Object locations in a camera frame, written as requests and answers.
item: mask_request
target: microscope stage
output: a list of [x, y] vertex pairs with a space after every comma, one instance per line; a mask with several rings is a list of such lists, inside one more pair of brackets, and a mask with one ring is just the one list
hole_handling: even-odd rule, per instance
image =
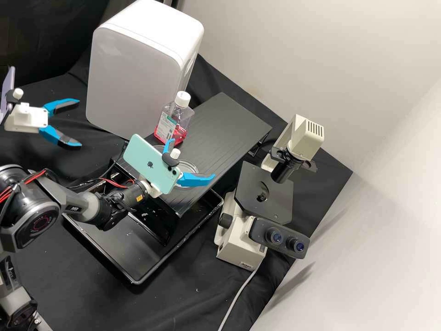
[[271, 173], [244, 161], [234, 199], [253, 216], [260, 216], [280, 224], [293, 218], [294, 183], [290, 180], [278, 184]]

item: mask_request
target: smartphone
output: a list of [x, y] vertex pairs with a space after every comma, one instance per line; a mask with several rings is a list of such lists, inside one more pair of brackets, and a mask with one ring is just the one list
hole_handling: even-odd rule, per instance
[[1, 87], [0, 125], [3, 123], [3, 120], [6, 119], [8, 113], [12, 110], [12, 105], [6, 102], [6, 93], [14, 88], [14, 80], [15, 67], [10, 67]]
[[123, 159], [163, 194], [171, 192], [181, 175], [177, 166], [169, 167], [162, 154], [138, 134], [130, 138]]

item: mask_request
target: black tray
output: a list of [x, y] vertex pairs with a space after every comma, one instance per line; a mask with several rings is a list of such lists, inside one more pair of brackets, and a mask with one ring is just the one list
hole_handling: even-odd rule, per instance
[[129, 213], [113, 229], [100, 231], [94, 225], [80, 223], [69, 215], [64, 218], [133, 284], [143, 283], [201, 225], [223, 205], [223, 199], [209, 190], [182, 218], [174, 218], [175, 226], [166, 240], [159, 238], [145, 220]]

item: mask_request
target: microscope base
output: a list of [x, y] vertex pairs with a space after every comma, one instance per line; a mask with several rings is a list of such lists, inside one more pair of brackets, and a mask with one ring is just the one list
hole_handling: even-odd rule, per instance
[[243, 269], [253, 271], [266, 255], [267, 247], [248, 237], [254, 217], [245, 214], [234, 199], [235, 191], [225, 195], [222, 213], [233, 216], [228, 229], [217, 226], [214, 243], [216, 257]]

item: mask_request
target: black platform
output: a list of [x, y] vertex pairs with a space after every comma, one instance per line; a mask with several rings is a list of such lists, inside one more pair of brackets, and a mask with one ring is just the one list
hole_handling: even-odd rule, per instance
[[[160, 196], [179, 217], [271, 130], [267, 123], [225, 93], [215, 95], [194, 111], [188, 135], [177, 146], [181, 151], [179, 159], [190, 161], [200, 173], [214, 173], [216, 177], [209, 186], [174, 188], [170, 194]], [[153, 135], [146, 140], [152, 145], [162, 144]], [[139, 177], [124, 159], [118, 165], [134, 178]]]

